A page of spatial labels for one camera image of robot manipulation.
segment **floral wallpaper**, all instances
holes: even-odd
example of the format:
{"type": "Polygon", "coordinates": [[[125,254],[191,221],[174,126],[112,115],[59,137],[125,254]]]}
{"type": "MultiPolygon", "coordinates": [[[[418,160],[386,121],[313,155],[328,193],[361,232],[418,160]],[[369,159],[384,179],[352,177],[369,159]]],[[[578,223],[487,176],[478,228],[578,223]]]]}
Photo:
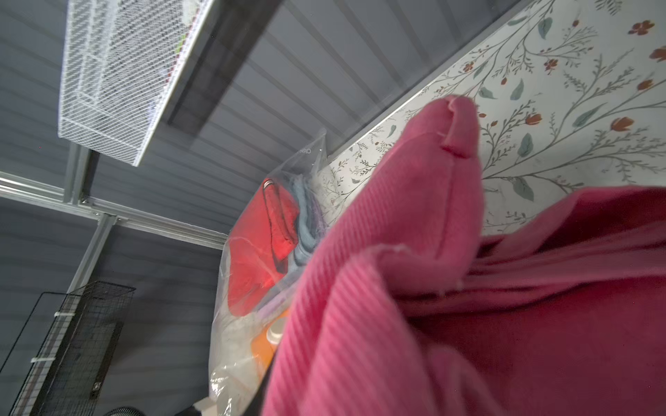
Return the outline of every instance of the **floral wallpaper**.
{"type": "Polygon", "coordinates": [[[478,107],[484,234],[513,232],[584,186],[666,185],[665,61],[666,1],[534,1],[331,162],[327,220],[409,119],[448,94],[478,107]]]}

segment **pink ribbed fabric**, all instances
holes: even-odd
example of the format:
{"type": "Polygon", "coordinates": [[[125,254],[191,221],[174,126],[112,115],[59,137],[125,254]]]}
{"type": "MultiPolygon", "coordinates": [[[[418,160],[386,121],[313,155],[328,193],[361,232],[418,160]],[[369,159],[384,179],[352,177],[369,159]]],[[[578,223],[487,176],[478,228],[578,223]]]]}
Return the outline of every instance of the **pink ribbed fabric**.
{"type": "Polygon", "coordinates": [[[264,415],[666,411],[666,192],[481,239],[478,131],[461,97],[408,123],[301,278],[264,415]]]}

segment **folded clothing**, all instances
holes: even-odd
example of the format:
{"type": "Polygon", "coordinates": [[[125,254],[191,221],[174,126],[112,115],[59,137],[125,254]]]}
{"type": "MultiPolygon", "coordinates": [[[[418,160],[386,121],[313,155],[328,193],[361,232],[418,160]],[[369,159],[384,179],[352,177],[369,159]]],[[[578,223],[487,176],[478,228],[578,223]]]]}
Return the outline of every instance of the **folded clothing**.
{"type": "Polygon", "coordinates": [[[312,257],[314,249],[324,236],[324,220],[314,195],[307,189],[303,175],[295,175],[290,180],[290,189],[298,201],[298,245],[294,249],[294,261],[304,266],[312,257]]]}
{"type": "Polygon", "coordinates": [[[427,105],[319,245],[264,415],[666,411],[666,190],[481,238],[474,103],[427,105]]]}
{"type": "Polygon", "coordinates": [[[288,256],[298,245],[298,204],[276,180],[265,179],[228,238],[228,307],[244,316],[288,271],[288,256]]]}

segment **white wire shelf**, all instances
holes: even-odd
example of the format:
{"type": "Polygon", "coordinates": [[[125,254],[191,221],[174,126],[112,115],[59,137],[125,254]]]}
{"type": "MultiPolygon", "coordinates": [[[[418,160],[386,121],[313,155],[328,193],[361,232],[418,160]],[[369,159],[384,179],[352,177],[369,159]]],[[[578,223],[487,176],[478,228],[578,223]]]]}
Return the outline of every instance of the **white wire shelf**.
{"type": "Polygon", "coordinates": [[[213,0],[69,0],[58,135],[138,166],[213,0]]]}

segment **metal rail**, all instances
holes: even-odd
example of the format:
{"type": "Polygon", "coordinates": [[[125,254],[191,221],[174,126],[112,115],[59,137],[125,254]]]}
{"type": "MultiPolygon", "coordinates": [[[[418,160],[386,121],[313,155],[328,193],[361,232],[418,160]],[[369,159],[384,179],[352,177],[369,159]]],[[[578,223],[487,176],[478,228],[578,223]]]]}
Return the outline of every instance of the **metal rail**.
{"type": "Polygon", "coordinates": [[[63,202],[76,205],[81,199],[91,153],[90,149],[79,144],[69,144],[63,202]]]}
{"type": "Polygon", "coordinates": [[[135,210],[98,198],[88,197],[78,204],[66,203],[63,188],[1,171],[0,196],[94,220],[98,220],[99,216],[103,214],[116,216],[119,226],[218,250],[221,250],[226,242],[226,234],[222,232],[135,210]]]}

